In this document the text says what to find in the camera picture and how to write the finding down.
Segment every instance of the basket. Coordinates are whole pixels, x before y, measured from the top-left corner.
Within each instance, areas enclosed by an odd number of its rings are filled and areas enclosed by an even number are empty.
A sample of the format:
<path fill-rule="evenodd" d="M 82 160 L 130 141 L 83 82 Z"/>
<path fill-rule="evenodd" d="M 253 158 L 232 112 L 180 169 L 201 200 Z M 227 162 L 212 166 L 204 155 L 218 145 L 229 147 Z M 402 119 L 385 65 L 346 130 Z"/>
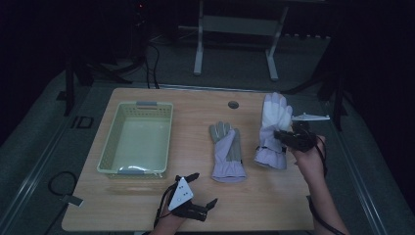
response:
<path fill-rule="evenodd" d="M 164 178 L 172 113 L 167 102 L 119 103 L 98 171 L 109 178 Z"/>

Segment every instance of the wooden table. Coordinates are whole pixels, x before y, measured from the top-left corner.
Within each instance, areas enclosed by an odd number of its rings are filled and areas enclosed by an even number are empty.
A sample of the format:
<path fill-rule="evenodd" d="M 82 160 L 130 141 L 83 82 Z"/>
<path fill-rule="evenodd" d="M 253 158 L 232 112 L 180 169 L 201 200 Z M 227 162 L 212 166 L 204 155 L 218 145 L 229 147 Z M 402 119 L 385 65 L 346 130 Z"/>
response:
<path fill-rule="evenodd" d="M 74 196 L 81 207 L 69 205 L 62 226 L 67 231 L 148 231 L 153 229 L 157 208 L 175 175 L 198 172 L 191 182 L 193 203 L 204 206 L 218 198 L 207 220 L 188 219 L 181 231 L 310 230 L 312 216 L 308 188 L 288 155 L 288 168 L 277 170 L 254 163 L 264 93 L 118 88 L 104 113 Z M 166 101 L 174 105 L 165 179 L 109 179 L 97 171 L 105 140 L 121 101 Z M 230 109 L 237 101 L 238 109 Z M 213 143 L 208 127 L 228 121 L 241 131 L 247 180 L 218 183 L 210 178 Z"/>

